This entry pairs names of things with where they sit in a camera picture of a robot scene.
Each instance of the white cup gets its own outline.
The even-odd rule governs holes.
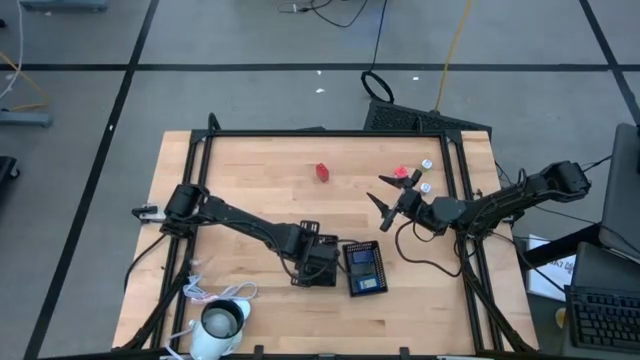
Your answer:
[[[200,321],[191,320],[193,326],[189,353],[194,360],[218,360],[236,350],[242,341],[242,328],[249,317],[251,306],[246,300],[216,300],[202,310]],[[216,333],[215,321],[229,326],[226,334]]]

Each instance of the white paper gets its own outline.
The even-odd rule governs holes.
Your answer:
[[[535,235],[529,235],[527,250],[535,249],[538,246],[545,245],[549,241]],[[571,255],[564,259],[552,261],[544,266],[538,267],[543,274],[547,275],[553,282],[564,288],[565,285],[571,284],[573,276],[573,267],[576,262],[576,256]],[[529,270],[527,273],[528,286],[527,291],[531,294],[548,297],[560,301],[566,301],[564,293],[551,285],[549,281],[543,278],[535,270]]]

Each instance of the red cube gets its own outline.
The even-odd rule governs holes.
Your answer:
[[[323,163],[316,165],[316,176],[322,182],[329,181],[329,170]]]
[[[398,166],[396,170],[393,172],[393,175],[395,175],[396,178],[398,179],[402,179],[409,176],[409,171],[404,166]]]

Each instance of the black keyboard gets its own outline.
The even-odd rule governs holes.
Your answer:
[[[372,100],[365,130],[480,130],[491,137],[491,127],[403,106]]]
[[[573,345],[640,354],[640,292],[565,289]]]

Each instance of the gray floor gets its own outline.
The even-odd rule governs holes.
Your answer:
[[[368,62],[381,0],[371,0],[350,29],[313,14],[285,15],[276,1],[160,0],[141,63],[253,64]],[[25,13],[25,61],[52,64],[128,62],[149,0],[111,0],[106,13]],[[640,63],[640,30],[632,0],[591,1],[620,63]],[[326,13],[346,21],[357,1]],[[464,1],[391,0],[379,62],[444,60]],[[15,4],[0,1],[0,49],[17,54]],[[474,2],[456,63],[604,64],[577,1]],[[397,103],[433,107],[440,72],[379,72]],[[0,88],[6,84],[0,73]],[[53,98],[49,129],[0,128],[0,154],[20,160],[22,177],[0,212],[0,348],[22,358],[69,233],[121,72],[31,72]],[[324,125],[361,129],[369,99],[356,71],[136,72],[102,171],[77,251],[40,356],[106,351],[122,301],[122,279],[139,224],[129,214],[147,198],[160,138],[166,130],[204,127],[215,112],[223,128],[272,129]],[[640,91],[640,74],[625,74]],[[33,102],[20,81],[1,107]],[[441,111],[493,126],[496,158],[518,168],[549,162],[585,163],[608,155],[615,125],[633,123],[609,72],[452,72]],[[591,220],[601,216],[608,165],[589,172],[583,201],[546,207]],[[583,227],[529,211],[515,231],[555,238]],[[536,329],[552,352],[557,304],[531,297]]]

